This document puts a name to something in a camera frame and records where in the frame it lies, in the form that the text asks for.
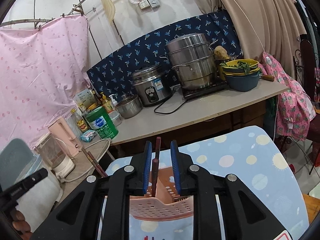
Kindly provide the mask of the dark brown chopstick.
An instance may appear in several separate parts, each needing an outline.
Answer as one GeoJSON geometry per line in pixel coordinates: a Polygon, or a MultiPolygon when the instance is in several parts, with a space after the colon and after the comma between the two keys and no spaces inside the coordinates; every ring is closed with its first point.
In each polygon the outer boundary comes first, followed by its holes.
{"type": "Polygon", "coordinates": [[[158,167],[159,167],[159,159],[152,160],[152,171],[151,171],[151,196],[156,196],[156,189],[157,189],[157,180],[158,180],[158,167]]]}

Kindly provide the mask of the white blue storage bin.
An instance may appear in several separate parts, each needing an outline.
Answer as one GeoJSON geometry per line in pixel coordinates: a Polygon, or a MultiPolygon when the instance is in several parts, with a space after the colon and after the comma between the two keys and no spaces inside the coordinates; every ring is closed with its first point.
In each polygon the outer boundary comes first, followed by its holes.
{"type": "Polygon", "coordinates": [[[44,222],[63,193],[42,157],[20,138],[1,149],[1,191],[7,189],[16,196],[14,206],[25,216],[31,232],[44,222]]]}

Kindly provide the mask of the small steel lidded pot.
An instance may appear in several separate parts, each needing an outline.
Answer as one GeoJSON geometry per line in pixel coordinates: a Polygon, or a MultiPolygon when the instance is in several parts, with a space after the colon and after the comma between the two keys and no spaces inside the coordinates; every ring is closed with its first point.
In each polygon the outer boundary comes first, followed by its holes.
{"type": "Polygon", "coordinates": [[[123,99],[116,104],[116,110],[124,119],[136,116],[142,109],[138,95],[124,95],[123,99]]]}

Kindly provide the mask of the pink perforated utensil holder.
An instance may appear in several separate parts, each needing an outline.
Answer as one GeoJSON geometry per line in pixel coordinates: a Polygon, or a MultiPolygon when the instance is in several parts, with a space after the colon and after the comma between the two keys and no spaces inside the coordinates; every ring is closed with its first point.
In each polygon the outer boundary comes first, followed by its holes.
{"type": "Polygon", "coordinates": [[[177,193],[171,167],[159,170],[154,197],[151,188],[150,184],[142,197],[130,197],[130,215],[135,219],[163,222],[193,215],[193,197],[181,197],[177,193]]]}

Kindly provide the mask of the steel rice cooker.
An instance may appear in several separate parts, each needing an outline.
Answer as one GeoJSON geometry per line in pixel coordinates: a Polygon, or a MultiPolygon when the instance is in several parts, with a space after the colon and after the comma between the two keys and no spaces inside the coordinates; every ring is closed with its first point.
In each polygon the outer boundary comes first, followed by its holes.
{"type": "Polygon", "coordinates": [[[132,80],[144,107],[157,105],[172,96],[161,65],[140,68],[132,74],[132,80]]]}

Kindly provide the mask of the blue wipes packet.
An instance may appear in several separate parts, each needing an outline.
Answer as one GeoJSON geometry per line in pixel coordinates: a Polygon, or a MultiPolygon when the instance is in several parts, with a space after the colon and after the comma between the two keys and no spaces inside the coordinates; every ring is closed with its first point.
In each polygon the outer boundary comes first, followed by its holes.
{"type": "Polygon", "coordinates": [[[81,135],[80,140],[84,142],[90,142],[96,135],[97,133],[94,130],[88,129],[81,135]]]}

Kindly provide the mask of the yellow soap dispenser bottle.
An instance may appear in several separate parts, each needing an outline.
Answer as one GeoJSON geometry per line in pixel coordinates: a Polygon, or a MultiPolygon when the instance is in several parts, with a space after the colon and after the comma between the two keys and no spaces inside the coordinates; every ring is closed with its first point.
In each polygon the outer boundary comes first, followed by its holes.
{"type": "Polygon", "coordinates": [[[112,105],[112,101],[108,98],[103,92],[100,93],[102,97],[103,107],[107,111],[107,113],[111,113],[114,111],[114,107],[112,105]]]}

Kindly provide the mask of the blue dotted table cloth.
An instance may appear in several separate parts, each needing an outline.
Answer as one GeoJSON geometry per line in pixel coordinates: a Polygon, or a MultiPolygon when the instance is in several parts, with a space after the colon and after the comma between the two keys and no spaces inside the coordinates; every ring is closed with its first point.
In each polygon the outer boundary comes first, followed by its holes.
{"type": "MultiPolygon", "coordinates": [[[[272,139],[258,126],[241,128],[215,138],[179,146],[196,165],[211,174],[235,174],[277,217],[292,239],[309,227],[301,190],[272,139]]],[[[130,239],[193,239],[193,216],[164,222],[130,215],[130,239]]]]}

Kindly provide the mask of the navy patterned backsplash cloth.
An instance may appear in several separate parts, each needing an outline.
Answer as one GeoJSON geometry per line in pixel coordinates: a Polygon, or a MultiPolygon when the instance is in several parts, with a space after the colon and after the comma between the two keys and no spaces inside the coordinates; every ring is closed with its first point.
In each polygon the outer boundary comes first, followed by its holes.
{"type": "Polygon", "coordinates": [[[191,33],[203,33],[213,46],[222,46],[228,55],[242,59],[243,52],[235,27],[227,10],[186,18],[149,32],[114,51],[87,71],[98,93],[114,94],[121,99],[124,94],[135,94],[132,74],[144,66],[161,65],[170,70],[170,41],[191,33]]]}

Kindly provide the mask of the stacked steel steamer pot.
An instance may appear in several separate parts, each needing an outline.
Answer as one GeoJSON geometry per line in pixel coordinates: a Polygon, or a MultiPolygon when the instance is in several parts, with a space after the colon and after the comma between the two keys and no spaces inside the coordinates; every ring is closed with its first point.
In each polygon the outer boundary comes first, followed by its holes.
{"type": "Polygon", "coordinates": [[[204,33],[175,38],[165,45],[165,52],[160,58],[169,60],[183,89],[203,89],[214,83],[217,68],[211,43],[204,33]]]}

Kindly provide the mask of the ginger root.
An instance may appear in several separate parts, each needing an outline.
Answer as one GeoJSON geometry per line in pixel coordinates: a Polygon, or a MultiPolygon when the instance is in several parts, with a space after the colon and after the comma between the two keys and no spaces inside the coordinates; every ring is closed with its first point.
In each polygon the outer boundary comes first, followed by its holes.
{"type": "Polygon", "coordinates": [[[214,49],[214,57],[218,61],[224,61],[229,59],[229,55],[227,53],[227,50],[223,48],[222,46],[217,46],[214,49]]]}

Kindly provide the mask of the pink pineapple garment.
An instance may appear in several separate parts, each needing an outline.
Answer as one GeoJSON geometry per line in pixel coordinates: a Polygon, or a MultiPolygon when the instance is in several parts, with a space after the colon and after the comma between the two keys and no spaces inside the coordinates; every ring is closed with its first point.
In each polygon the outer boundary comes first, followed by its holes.
{"type": "Polygon", "coordinates": [[[310,122],[316,117],[309,96],[271,54],[263,52],[259,67],[264,75],[271,75],[275,82],[288,87],[287,91],[278,96],[276,133],[295,140],[306,140],[310,122]]]}

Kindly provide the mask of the pink spotted curtain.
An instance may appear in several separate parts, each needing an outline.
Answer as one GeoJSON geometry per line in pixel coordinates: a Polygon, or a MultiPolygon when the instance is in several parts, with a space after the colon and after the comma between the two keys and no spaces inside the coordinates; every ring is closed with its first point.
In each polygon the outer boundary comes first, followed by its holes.
{"type": "Polygon", "coordinates": [[[40,29],[1,29],[1,146],[20,138],[29,147],[88,88],[88,22],[65,16],[40,29]]]}

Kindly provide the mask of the beige hanging curtain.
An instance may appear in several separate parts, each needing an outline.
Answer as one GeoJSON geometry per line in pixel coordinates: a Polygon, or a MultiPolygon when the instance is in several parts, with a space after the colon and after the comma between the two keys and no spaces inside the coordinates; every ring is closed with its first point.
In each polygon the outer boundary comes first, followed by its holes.
{"type": "Polygon", "coordinates": [[[293,56],[306,33],[296,0],[195,0],[203,13],[225,8],[245,58],[260,61],[268,52],[294,76],[293,56]]]}

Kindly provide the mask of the white wall socket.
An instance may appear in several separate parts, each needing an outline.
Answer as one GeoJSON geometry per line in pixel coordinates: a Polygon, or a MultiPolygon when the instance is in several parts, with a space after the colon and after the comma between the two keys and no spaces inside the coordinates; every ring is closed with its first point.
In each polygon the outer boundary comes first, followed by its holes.
{"type": "Polygon", "coordinates": [[[158,0],[143,0],[139,2],[138,5],[141,10],[145,10],[148,8],[151,8],[153,10],[160,7],[160,3],[158,0]]]}

